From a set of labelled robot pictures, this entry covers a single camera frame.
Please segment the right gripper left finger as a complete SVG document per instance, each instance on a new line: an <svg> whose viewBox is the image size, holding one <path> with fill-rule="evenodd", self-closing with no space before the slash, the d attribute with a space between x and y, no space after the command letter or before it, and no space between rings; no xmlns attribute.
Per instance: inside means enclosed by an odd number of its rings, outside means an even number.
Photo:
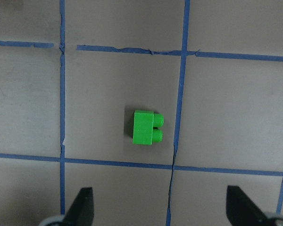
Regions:
<svg viewBox="0 0 283 226"><path fill-rule="evenodd" d="M92 187L83 187L62 220L63 226L91 226L94 219Z"/></svg>

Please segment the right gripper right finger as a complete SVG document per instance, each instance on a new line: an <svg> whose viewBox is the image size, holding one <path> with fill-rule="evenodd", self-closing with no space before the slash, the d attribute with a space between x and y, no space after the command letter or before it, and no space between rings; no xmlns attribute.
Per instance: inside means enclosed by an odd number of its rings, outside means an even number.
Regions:
<svg viewBox="0 0 283 226"><path fill-rule="evenodd" d="M232 226L273 226L260 208L239 186L228 186L226 191L226 216Z"/></svg>

